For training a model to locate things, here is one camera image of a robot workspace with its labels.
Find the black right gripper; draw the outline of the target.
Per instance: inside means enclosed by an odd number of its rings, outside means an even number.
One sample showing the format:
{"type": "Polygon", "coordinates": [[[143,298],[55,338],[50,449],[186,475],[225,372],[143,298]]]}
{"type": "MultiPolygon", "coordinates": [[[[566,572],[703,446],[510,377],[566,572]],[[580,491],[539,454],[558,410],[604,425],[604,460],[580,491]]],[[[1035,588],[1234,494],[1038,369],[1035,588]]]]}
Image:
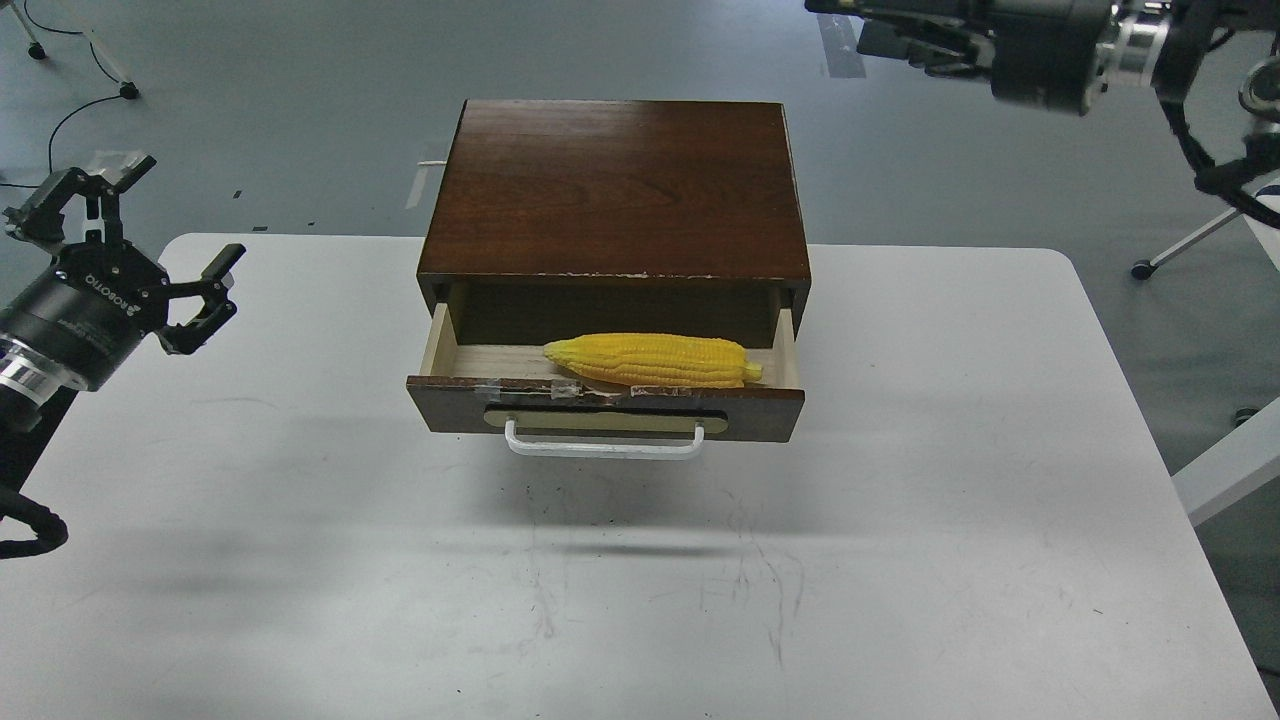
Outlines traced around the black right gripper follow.
{"type": "Polygon", "coordinates": [[[1112,19],[1110,1],[805,1],[805,9],[863,18],[864,56],[941,79],[989,81],[1002,102],[1075,117],[1089,110],[1097,46],[1112,19]],[[989,44],[966,31],[993,33],[991,67],[989,44]]]}

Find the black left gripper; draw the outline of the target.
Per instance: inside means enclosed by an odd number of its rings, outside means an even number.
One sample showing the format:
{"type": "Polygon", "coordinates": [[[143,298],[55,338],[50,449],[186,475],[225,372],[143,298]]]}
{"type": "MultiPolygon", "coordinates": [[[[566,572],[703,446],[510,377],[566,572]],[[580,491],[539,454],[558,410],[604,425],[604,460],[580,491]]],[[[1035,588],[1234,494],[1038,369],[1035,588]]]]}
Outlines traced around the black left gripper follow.
{"type": "Polygon", "coordinates": [[[100,389],[146,334],[157,329],[166,354],[192,355],[237,314],[230,270],[246,246],[228,243],[197,281],[168,284],[166,269],[125,238],[120,196],[156,164],[146,152],[128,152],[105,170],[56,170],[20,206],[3,211],[5,234],[52,259],[3,309],[8,393],[100,389]],[[86,201],[78,243],[64,231],[63,210],[74,199],[86,201]],[[155,288],[159,300],[147,299],[155,288]],[[202,305],[187,323],[164,325],[169,301],[195,297],[202,305]]]}

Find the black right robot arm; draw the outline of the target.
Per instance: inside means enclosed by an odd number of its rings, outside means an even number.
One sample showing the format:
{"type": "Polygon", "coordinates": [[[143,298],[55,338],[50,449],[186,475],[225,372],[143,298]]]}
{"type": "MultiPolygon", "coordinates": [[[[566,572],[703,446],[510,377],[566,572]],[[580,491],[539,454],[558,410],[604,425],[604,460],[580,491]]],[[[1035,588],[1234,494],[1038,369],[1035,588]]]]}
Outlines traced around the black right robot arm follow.
{"type": "Polygon", "coordinates": [[[987,85],[1006,104],[1083,117],[1116,87],[1147,88],[1194,187],[1268,227],[1277,211],[1252,184],[1277,172],[1277,49],[1252,63],[1236,101],[1252,127],[1243,154],[1219,160],[1188,104],[1210,56],[1240,35],[1277,36],[1275,1],[808,1],[861,22],[856,50],[938,79],[987,85]]]}

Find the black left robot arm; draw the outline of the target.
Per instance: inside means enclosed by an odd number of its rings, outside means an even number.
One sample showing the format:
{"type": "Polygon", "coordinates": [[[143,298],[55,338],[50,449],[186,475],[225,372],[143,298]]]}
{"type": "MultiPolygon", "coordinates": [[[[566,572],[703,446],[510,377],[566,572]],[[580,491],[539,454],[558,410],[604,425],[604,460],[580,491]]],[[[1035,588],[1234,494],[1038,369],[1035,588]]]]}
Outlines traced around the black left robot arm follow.
{"type": "Polygon", "coordinates": [[[236,315],[230,272],[244,246],[227,245],[198,279],[174,282],[125,237],[122,195],[155,163],[136,152],[116,170],[56,170],[3,214],[9,237],[50,258],[1,314],[3,516],[32,533],[4,541],[5,559],[67,542],[67,524],[22,489],[76,396],[101,389],[147,337],[191,355],[236,315]]]}

